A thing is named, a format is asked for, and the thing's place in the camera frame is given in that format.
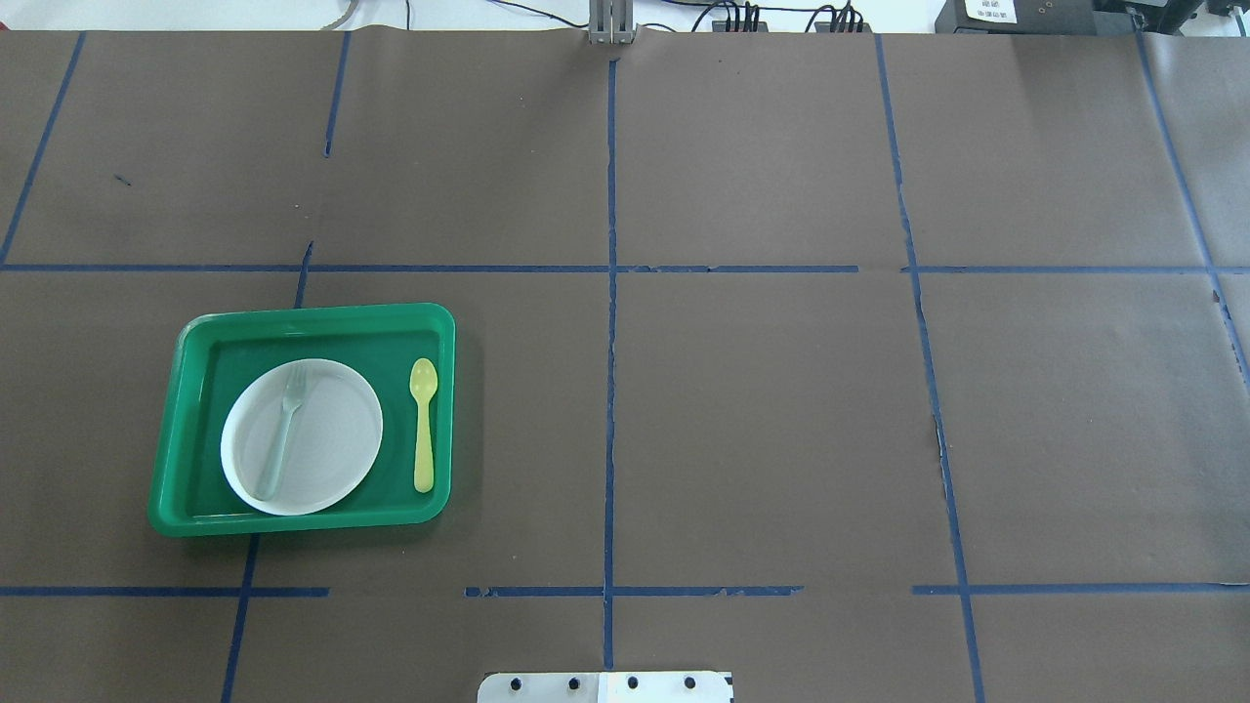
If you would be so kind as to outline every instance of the plastic tray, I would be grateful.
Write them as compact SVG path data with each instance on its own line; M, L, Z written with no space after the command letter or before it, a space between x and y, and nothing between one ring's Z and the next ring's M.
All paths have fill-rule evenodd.
M412 488L416 359L439 370L430 403L434 490ZM455 320L441 305L361 305L226 313L196 318L179 335L148 517L170 537L411 524L438 515L451 493ZM382 405L382 443L369 475L325 510L270 515L239 499L221 472L221 429L231 405L269 369L332 359L365 377Z

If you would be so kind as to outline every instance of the metal bracket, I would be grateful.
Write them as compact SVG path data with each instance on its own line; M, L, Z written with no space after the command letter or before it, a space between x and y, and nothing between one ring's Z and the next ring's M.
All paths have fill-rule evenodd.
M490 674L478 703L732 703L726 672Z
M638 36L634 0L590 0L591 44L632 44Z

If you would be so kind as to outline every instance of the paper plate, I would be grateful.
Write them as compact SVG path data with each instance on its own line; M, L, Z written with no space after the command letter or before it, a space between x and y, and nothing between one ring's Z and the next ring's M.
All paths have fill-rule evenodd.
M306 394L291 419L278 490L259 500L252 492L278 434L294 364L308 372ZM221 433L221 468L230 488L252 508L305 515L334 505L360 485L381 442L382 408L369 382L338 362L300 359L270 369L235 400Z

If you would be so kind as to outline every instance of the fork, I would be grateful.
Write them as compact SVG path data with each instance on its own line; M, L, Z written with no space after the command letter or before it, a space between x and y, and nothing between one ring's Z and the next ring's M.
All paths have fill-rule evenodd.
M274 444L269 448L269 459L265 469L256 482L256 492L252 495L258 500L269 500L278 493L278 484L282 480L282 469L286 467L286 444L290 440L291 420L295 412L304 404L308 393L308 368L304 364L294 364L286 374L286 390L282 392L282 418L278 422L278 434L274 435Z

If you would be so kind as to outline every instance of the spoon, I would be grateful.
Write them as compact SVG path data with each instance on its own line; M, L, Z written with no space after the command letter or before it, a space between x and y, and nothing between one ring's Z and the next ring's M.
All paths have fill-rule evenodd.
M408 382L412 399L416 400L416 470L412 473L412 485L419 493L429 493L434 488L434 448L430 447L430 399L439 390L439 372L429 359L418 359L412 364L412 375Z

